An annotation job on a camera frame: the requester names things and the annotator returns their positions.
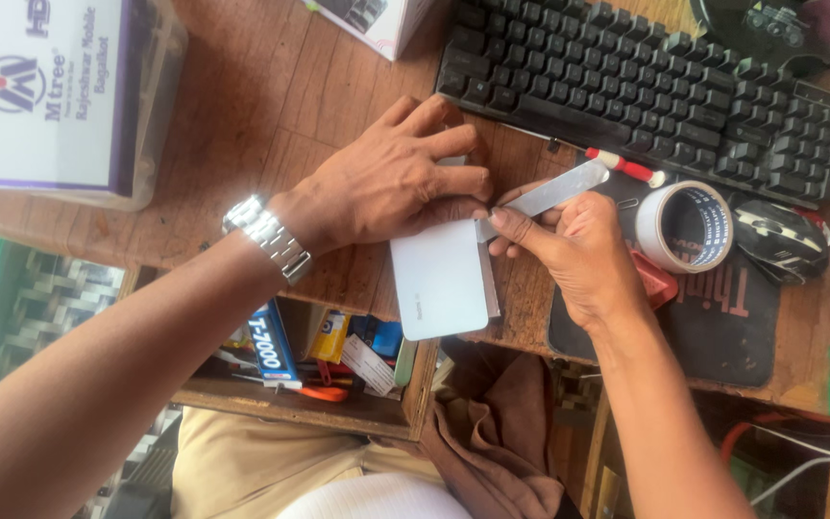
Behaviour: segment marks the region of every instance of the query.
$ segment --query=black keyboard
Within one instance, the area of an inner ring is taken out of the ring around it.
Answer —
[[[817,209],[830,90],[607,2],[470,0],[435,89],[470,112]]]

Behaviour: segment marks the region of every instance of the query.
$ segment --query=computer mouse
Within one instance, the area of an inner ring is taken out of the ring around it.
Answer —
[[[735,244],[776,283],[804,284],[828,267],[822,229],[790,208],[748,199],[732,205],[732,221]]]

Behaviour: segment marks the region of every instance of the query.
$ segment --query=mouse pad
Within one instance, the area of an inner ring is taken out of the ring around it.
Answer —
[[[680,179],[690,177],[680,175]],[[723,198],[730,190],[714,185]],[[652,189],[645,183],[614,173],[594,189],[617,203],[641,201]],[[666,209],[671,208],[670,201]],[[635,241],[637,207],[620,210],[620,226],[627,242]],[[696,206],[675,207],[681,217],[663,222],[676,254],[700,253],[703,222]],[[688,377],[747,387],[761,387],[774,368],[774,332],[780,308],[780,288],[770,283],[734,244],[720,266],[698,274],[676,274],[678,294],[656,310],[662,330]],[[549,311],[547,343],[552,351],[595,360],[591,340],[569,318],[559,287]]]

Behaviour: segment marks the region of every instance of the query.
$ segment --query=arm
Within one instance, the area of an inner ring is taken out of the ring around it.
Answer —
[[[520,188],[505,195],[508,201]],[[630,259],[616,207],[588,192],[540,224],[494,209],[502,237],[490,253],[537,256],[559,284],[572,320],[594,344],[617,422],[636,517],[750,519],[755,513],[697,415]]]
[[[487,215],[476,129],[440,97],[395,104],[269,210],[314,257]],[[455,126],[434,133],[438,125]],[[242,232],[50,345],[0,383],[0,517],[68,517],[120,466],[175,390],[286,286]]]

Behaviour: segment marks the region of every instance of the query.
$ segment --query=roll of tape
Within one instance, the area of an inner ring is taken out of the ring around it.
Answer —
[[[690,263],[681,261],[668,247],[661,232],[665,207],[674,196],[689,198],[704,223],[703,250]],[[639,204],[636,238],[646,256],[668,272],[678,274],[708,271],[719,265],[732,247],[732,214],[715,189],[694,180],[657,189]]]

